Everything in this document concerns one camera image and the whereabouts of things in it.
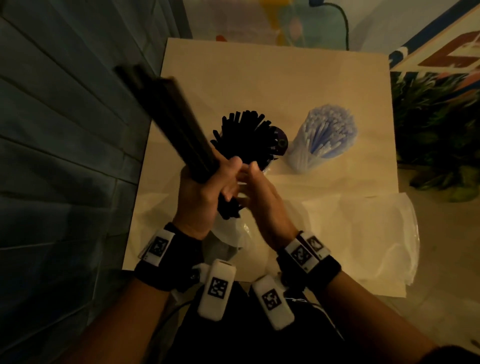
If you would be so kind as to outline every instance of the blue wall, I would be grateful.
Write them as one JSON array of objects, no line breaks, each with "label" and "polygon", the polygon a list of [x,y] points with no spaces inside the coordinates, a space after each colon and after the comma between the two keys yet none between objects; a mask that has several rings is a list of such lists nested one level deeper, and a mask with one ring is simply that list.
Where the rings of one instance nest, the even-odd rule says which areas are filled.
[{"label": "blue wall", "polygon": [[51,363],[129,277],[150,119],[112,68],[159,75],[171,3],[0,1],[0,363]]}]

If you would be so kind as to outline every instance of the black cable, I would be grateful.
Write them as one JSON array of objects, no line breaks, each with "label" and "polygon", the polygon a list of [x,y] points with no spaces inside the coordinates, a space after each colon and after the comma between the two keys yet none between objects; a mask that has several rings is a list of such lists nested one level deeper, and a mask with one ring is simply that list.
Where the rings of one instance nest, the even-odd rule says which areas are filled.
[{"label": "black cable", "polygon": [[182,307],[185,307],[186,305],[191,304],[192,302],[193,300],[187,301],[182,303],[180,306],[175,307],[173,311],[170,312],[169,315],[165,317],[165,319],[158,324],[158,326],[156,327],[155,331],[152,334],[152,337],[158,334],[158,332],[162,329],[163,326],[165,326],[165,324],[168,322],[168,320],[170,320],[173,317],[174,314],[176,314]]},{"label": "black cable", "polygon": [[345,31],[346,31],[346,36],[345,36],[345,48],[347,50],[350,50],[350,29],[349,29],[349,26],[348,26],[348,19],[347,19],[347,15],[345,14],[345,12],[343,11],[342,7],[337,5],[337,4],[333,4],[331,2],[324,2],[323,4],[319,5],[320,6],[333,6],[334,8],[337,8],[338,10],[340,10],[340,12],[342,13],[342,16],[343,16],[343,20],[345,22]]}]

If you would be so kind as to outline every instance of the right hand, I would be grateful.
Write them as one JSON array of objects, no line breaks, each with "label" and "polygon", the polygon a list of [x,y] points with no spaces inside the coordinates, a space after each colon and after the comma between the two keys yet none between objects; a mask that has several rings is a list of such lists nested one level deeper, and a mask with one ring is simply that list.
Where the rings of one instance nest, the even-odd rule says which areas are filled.
[{"label": "right hand", "polygon": [[240,192],[247,196],[237,200],[252,212],[263,239],[275,251],[286,247],[299,230],[288,217],[275,187],[258,168],[257,162],[244,164],[237,178],[246,183],[240,185]]}]

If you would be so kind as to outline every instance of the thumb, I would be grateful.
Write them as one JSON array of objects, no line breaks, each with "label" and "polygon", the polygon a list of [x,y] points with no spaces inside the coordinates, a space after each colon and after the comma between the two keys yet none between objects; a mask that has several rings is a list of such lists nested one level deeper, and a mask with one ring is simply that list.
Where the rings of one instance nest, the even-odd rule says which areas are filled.
[{"label": "thumb", "polygon": [[205,193],[211,198],[217,198],[222,188],[237,176],[241,167],[242,161],[239,157],[221,162],[218,171],[205,183]]}]

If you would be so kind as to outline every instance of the green plant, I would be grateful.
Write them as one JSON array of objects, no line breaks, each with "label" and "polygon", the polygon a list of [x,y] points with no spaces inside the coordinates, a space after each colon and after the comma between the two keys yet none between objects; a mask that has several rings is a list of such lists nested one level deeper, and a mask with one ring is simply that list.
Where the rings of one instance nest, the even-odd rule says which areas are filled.
[{"label": "green plant", "polygon": [[410,181],[419,189],[451,188],[450,201],[479,194],[480,102],[478,92],[449,99],[462,81],[436,75],[398,79],[392,75],[395,142],[399,163],[425,166]]}]

